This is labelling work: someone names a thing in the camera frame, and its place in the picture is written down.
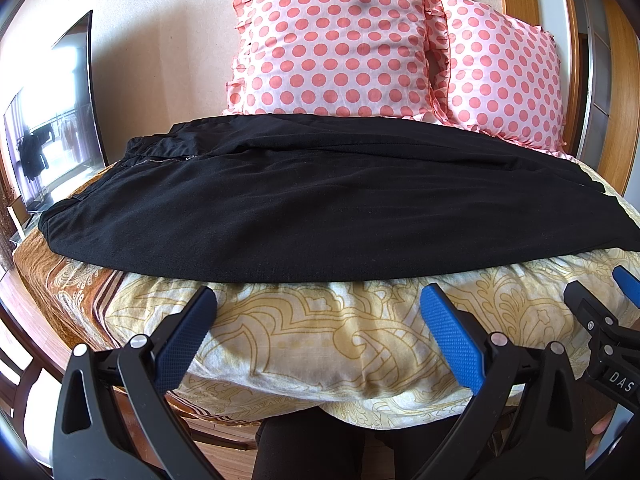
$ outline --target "mattress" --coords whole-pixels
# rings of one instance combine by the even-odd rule
[[[615,195],[640,225],[640,214]],[[73,346],[123,345],[178,312],[201,282],[155,278],[77,262],[52,253],[39,231],[14,255],[44,316]],[[310,406],[365,428],[423,424],[463,411],[460,387],[419,313],[421,289],[437,283],[488,332],[518,345],[559,340],[576,376],[588,364],[588,335],[562,302],[580,280],[624,326],[638,310],[611,271],[640,276],[640,253],[597,250],[491,269],[403,280],[351,283],[204,283],[218,317],[170,402],[187,413],[245,424]],[[519,389],[512,391],[516,402]]]

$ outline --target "pillow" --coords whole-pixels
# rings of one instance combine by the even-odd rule
[[[440,0],[426,12],[431,46],[444,60],[434,80],[442,113],[469,130],[561,150],[564,108],[552,36],[472,0]]]
[[[423,0],[234,0],[234,9],[240,53],[226,113],[433,110]]]

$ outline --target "person wearing black pants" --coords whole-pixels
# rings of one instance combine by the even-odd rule
[[[411,480],[457,420],[450,416],[412,428],[377,431],[376,437],[394,450],[396,480]],[[363,428],[318,407],[267,418],[256,434],[252,480],[360,480],[364,440]],[[488,458],[487,448],[479,461]]]

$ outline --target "television screen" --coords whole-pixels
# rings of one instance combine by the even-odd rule
[[[43,211],[105,167],[91,88],[88,12],[48,51],[4,114],[22,200]]]

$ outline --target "beige wall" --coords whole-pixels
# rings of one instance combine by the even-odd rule
[[[90,9],[97,116],[111,162],[133,136],[226,107],[238,46],[231,0],[26,0],[0,43],[0,114],[34,56]],[[4,138],[0,144],[6,158]]]

